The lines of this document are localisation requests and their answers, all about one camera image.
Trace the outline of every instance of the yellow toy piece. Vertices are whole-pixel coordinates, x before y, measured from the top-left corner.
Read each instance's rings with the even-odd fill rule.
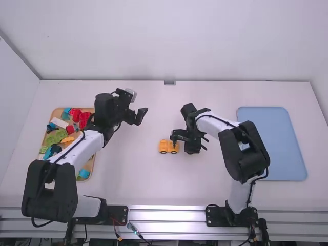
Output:
[[[173,142],[168,141],[168,152],[170,152],[171,154],[176,154],[179,152],[179,149],[180,149],[180,146],[179,146],[178,142],[175,144],[175,147],[174,147]]]
[[[159,142],[158,151],[161,154],[166,154],[168,152],[168,141],[167,140],[161,140]]]
[[[65,137],[64,139],[62,139],[60,142],[63,144],[65,142],[71,142],[74,141],[75,138],[74,137]]]
[[[176,154],[179,152],[179,143],[177,142],[175,147],[173,147],[173,142],[170,140],[161,140],[159,142],[158,151],[161,154],[166,154],[170,152],[171,154]]]

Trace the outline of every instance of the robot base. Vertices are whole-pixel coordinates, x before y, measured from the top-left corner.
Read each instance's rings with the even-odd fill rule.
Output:
[[[234,214],[226,201],[225,207],[207,206],[205,212],[208,227],[249,227],[251,224],[258,227],[259,224],[257,209],[254,207]]]
[[[107,226],[125,226],[128,222],[127,206],[101,206],[101,213],[94,218],[75,218],[75,224],[101,224]]]

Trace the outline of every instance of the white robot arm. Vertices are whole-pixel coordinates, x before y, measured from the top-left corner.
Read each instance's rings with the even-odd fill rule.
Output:
[[[72,218],[75,218],[74,223],[112,224],[110,217],[113,219],[115,214],[127,216],[126,206],[108,206],[105,199],[78,196],[76,187],[80,169],[92,155],[105,147],[120,124],[124,121],[139,126],[148,111],[148,108],[142,108],[136,114],[129,109],[136,97],[134,91],[116,89],[113,93],[96,96],[95,113],[73,143],[48,160],[35,160],[29,165],[22,214],[31,217],[35,227],[53,221],[70,223]],[[46,188],[45,184],[53,181],[54,188]],[[35,218],[49,222],[38,225]]]
[[[220,141],[225,167],[233,178],[225,206],[207,206],[207,226],[249,227],[254,240],[254,227],[260,226],[263,241],[268,242],[266,221],[258,219],[256,208],[250,204],[255,182],[268,176],[270,165],[269,155],[255,125],[251,121],[239,123],[224,119],[207,108],[197,110],[192,103],[184,105],[181,113],[187,127],[172,131],[170,140],[173,144],[184,141],[184,151],[197,154],[202,148],[207,150],[201,141],[208,142],[205,135],[211,135]],[[249,146],[241,148],[242,143]]]

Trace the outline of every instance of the white wall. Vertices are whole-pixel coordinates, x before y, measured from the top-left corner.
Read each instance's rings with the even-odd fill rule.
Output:
[[[0,183],[39,82],[40,80],[0,37]]]
[[[310,80],[328,119],[326,0],[0,0],[43,79]]]

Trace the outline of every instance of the light blue tray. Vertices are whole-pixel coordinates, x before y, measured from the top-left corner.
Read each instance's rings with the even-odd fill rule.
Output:
[[[308,176],[288,111],[282,107],[240,107],[239,122],[252,121],[270,156],[270,181],[304,181]]]

